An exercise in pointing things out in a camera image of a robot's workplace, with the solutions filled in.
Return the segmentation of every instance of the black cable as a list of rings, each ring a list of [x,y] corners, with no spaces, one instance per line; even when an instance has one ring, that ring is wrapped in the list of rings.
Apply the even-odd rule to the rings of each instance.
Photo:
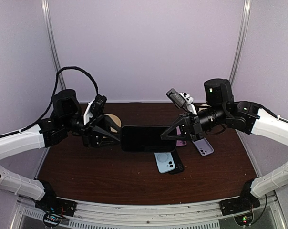
[[[225,114],[226,114],[228,117],[234,118],[234,116],[231,115],[231,113],[226,109],[226,104],[227,104],[227,102],[223,102],[223,103],[222,103],[222,109],[224,110]]]
[[[6,134],[3,134],[3,135],[0,135],[0,138],[3,138],[3,137],[7,137],[7,136],[10,136],[10,135],[14,135],[14,134],[17,134],[17,133],[20,133],[20,132],[23,132],[23,131],[26,131],[30,128],[32,128],[34,125],[36,125],[49,111],[49,109],[51,108],[52,106],[52,98],[53,96],[55,95],[56,93],[56,89],[57,89],[57,85],[58,85],[58,80],[59,80],[59,75],[60,73],[62,73],[63,71],[65,70],[77,70],[77,71],[80,71],[82,72],[83,74],[85,74],[93,83],[94,87],[95,87],[95,91],[96,91],[96,95],[98,95],[98,86],[97,86],[97,83],[96,81],[93,79],[93,77],[88,73],[86,72],[84,69],[82,68],[79,68],[79,67],[76,67],[76,66],[70,66],[70,67],[63,67],[61,68],[57,73],[56,73],[56,79],[55,79],[55,86],[54,86],[54,89],[53,89],[53,92],[52,92],[52,96],[51,96],[51,101],[47,107],[47,109],[45,110],[45,112],[43,112],[43,114],[35,121],[33,122],[32,124],[28,125],[27,127],[21,129],[20,131],[13,131],[13,132],[10,132],[10,133],[6,133]]]
[[[75,132],[75,131],[73,131],[71,134],[74,137],[81,137],[81,135],[79,133]]]
[[[211,134],[209,134],[210,131],[206,131],[206,132],[205,132],[206,135],[219,135],[219,134],[225,132],[225,130],[226,130],[227,127],[224,126],[223,124],[220,124],[220,125],[222,126],[222,129],[221,129],[220,131],[217,131],[217,132],[211,133]]]
[[[203,105],[200,105],[200,106],[196,106],[197,108],[209,108],[211,107],[210,105],[207,105],[207,104],[203,104]]]
[[[251,102],[255,105],[258,105],[260,108],[263,108],[268,114],[270,114],[271,116],[277,118],[277,115],[275,113],[273,113],[272,111],[270,111],[269,109],[267,109],[265,106],[263,106],[262,104],[258,104],[258,103],[254,103],[254,102]]]
[[[266,199],[266,202],[265,202],[265,206],[264,206],[264,209],[263,209],[262,213],[260,214],[260,216],[254,222],[251,222],[251,225],[257,223],[260,220],[260,218],[262,218],[262,216],[263,216],[263,214],[264,214],[264,212],[266,210],[266,207],[267,207],[267,200],[268,200],[267,195],[265,195],[265,199]]]

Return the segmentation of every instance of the phone screen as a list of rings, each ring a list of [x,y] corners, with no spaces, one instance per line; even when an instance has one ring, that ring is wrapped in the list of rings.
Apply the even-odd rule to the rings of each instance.
[[[121,148],[129,152],[172,152],[175,140],[161,140],[161,134],[169,126],[123,126]]]

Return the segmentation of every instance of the black smartphone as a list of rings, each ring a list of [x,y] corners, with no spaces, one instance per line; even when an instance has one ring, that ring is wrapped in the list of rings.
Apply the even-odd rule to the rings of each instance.
[[[176,173],[181,173],[184,171],[184,166],[182,164],[182,161],[179,157],[179,154],[177,152],[177,150],[174,150],[173,152],[171,152],[172,154],[172,158],[175,164],[175,168],[172,171],[169,171],[170,174],[176,174]]]
[[[175,140],[162,140],[161,134],[169,126],[125,125],[121,129],[121,148],[128,152],[172,152]]]

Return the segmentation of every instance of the purple smartphone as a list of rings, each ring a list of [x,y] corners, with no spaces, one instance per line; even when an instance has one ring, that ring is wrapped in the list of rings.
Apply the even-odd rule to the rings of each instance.
[[[177,135],[181,134],[180,128],[177,127]],[[177,145],[176,146],[186,146],[186,141],[177,141]]]

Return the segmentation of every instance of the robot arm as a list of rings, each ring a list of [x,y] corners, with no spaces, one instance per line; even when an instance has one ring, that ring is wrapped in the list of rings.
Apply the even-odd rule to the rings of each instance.
[[[165,130],[164,140],[192,140],[203,138],[203,132],[219,124],[225,124],[246,134],[268,137],[288,146],[288,120],[276,116],[264,106],[247,102],[234,102],[228,80],[213,79],[205,82],[206,103],[209,108],[181,114],[171,127]],[[167,96],[178,108],[186,103],[185,98],[171,89]],[[181,134],[173,136],[172,130],[179,127]],[[288,184],[288,162],[269,174],[250,180],[244,184],[240,197],[220,202],[223,215],[234,214],[259,207],[258,198],[270,191]]]
[[[68,137],[68,132],[81,136],[86,147],[99,147],[119,142],[119,127],[103,113],[106,97],[97,95],[82,115],[74,90],[60,91],[53,96],[54,111],[25,131],[0,135],[0,160],[18,153],[50,147]],[[52,214],[75,209],[76,203],[56,197],[49,183],[28,179],[0,166],[0,189],[33,199],[37,207]]]

